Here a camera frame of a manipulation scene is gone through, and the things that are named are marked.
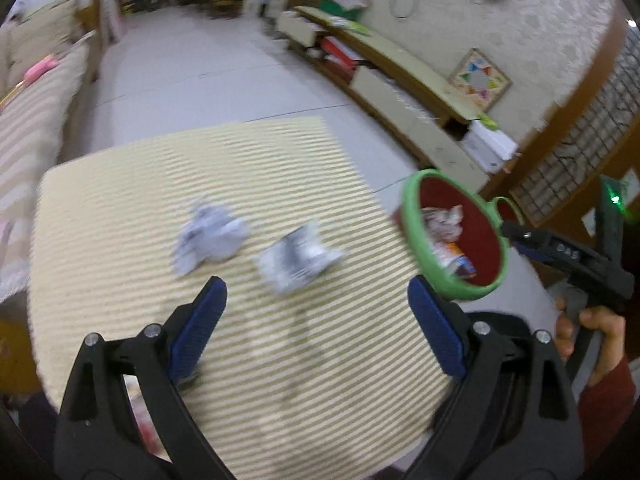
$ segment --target finger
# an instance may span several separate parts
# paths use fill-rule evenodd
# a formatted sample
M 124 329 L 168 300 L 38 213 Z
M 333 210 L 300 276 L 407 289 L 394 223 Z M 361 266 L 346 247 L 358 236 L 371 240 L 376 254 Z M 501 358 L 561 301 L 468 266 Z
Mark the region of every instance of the finger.
M 625 319 L 606 306 L 585 308 L 580 313 L 580 323 L 591 330 L 602 330 L 607 338 L 625 338 Z
M 554 342 L 556 343 L 556 348 L 561 358 L 567 359 L 574 353 L 574 344 L 571 341 L 567 339 L 555 339 Z
M 564 299 L 564 296 L 558 296 L 556 298 L 556 309 L 560 311 L 566 310 L 566 300 Z
M 574 329 L 575 327 L 571 320 L 564 314 L 561 314 L 558 321 L 556 321 L 556 337 L 560 339 L 571 339 L 574 334 Z

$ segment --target star pattern board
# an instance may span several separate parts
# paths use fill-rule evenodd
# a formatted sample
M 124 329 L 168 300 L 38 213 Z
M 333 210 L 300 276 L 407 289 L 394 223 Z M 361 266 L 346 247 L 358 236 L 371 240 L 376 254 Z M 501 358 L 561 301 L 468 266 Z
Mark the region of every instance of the star pattern board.
M 480 50 L 472 48 L 449 82 L 463 91 L 483 112 L 487 111 L 511 85 L 511 80 Z

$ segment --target green box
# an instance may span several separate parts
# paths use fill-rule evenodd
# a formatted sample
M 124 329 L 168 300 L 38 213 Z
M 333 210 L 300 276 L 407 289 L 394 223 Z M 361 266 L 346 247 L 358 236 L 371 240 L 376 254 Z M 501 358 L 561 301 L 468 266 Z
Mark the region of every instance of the green box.
M 352 22 L 357 22 L 364 9 L 344 10 L 333 0 L 320 0 L 320 10 L 324 10 L 324 12 L 331 14 L 332 16 L 339 16 L 340 18 L 346 18 Z

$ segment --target human hand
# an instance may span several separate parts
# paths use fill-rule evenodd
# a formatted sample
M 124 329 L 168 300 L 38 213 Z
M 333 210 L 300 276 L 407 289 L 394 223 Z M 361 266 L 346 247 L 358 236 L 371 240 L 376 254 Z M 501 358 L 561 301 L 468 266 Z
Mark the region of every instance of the human hand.
M 571 337 L 575 326 L 564 314 L 566 309 L 564 299 L 559 298 L 556 300 L 556 308 L 561 311 L 561 314 L 556 322 L 556 338 L 554 342 L 560 357 L 567 360 L 574 353 L 574 344 L 571 342 Z M 625 355 L 625 318 L 618 316 L 606 306 L 596 306 L 585 308 L 580 313 L 580 324 L 591 330 L 602 330 L 604 334 L 600 357 L 588 383 L 588 386 L 592 387 L 612 372 Z

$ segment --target person's arm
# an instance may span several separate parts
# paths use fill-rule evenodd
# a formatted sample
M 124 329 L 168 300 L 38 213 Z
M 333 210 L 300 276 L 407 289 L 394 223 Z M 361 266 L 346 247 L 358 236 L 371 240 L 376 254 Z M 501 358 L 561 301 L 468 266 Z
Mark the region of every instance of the person's arm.
M 564 310 L 564 302 L 558 303 Z M 584 459 L 588 466 L 607 447 L 634 407 L 636 386 L 625 356 L 625 319 L 604 306 L 580 313 L 585 328 L 602 330 L 604 340 L 596 369 L 578 403 Z M 564 314 L 556 323 L 556 347 L 563 358 L 574 352 L 574 325 Z

